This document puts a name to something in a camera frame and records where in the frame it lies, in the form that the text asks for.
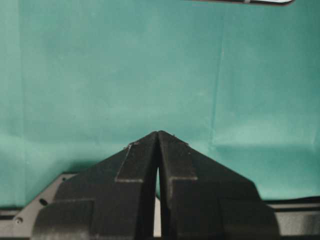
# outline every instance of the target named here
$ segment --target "screw hole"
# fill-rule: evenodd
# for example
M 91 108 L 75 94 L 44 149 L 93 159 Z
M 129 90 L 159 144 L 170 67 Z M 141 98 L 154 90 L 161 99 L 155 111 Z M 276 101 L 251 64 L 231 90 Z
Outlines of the screw hole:
M 39 199 L 39 203 L 40 203 L 42 206 L 47 206 L 47 205 L 48 205 L 48 202 L 47 202 L 45 199 L 43 199 L 43 198 L 40 198 L 40 199 Z
M 22 219 L 22 217 L 17 217 L 16 219 L 15 219 L 15 223 L 16 224 L 22 224 L 23 223 L 23 219 Z

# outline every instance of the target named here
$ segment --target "black plastic part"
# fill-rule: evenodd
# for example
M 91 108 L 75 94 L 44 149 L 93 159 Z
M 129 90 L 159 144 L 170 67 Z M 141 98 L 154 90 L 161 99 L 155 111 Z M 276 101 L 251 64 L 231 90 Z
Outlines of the black plastic part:
M 158 167 L 162 239 L 279 238 L 252 181 L 159 131 L 64 181 L 31 239 L 152 239 Z

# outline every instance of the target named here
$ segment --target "screw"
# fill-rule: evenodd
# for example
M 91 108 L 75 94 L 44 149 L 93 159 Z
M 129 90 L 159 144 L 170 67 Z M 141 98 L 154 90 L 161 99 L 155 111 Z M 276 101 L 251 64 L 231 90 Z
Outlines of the screw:
M 24 221 L 24 220 L 23 220 L 21 217 L 17 217 L 17 218 L 15 219 L 15 223 L 16 223 L 16 224 L 22 224 L 23 221 Z

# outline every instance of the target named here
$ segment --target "green cloth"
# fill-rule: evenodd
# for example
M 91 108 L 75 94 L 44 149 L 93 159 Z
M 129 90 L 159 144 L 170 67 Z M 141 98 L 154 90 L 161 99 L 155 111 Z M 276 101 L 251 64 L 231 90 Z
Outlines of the green cloth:
M 0 206 L 165 130 L 253 180 L 320 195 L 320 1 L 0 1 Z

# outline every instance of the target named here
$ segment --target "black mount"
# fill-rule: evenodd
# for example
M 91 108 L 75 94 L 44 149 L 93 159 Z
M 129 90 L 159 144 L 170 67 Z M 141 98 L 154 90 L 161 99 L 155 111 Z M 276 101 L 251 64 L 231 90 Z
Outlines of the black mount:
M 63 182 L 39 212 L 31 239 L 153 238 L 157 169 L 161 238 L 280 237 L 274 211 L 252 181 L 159 131 Z

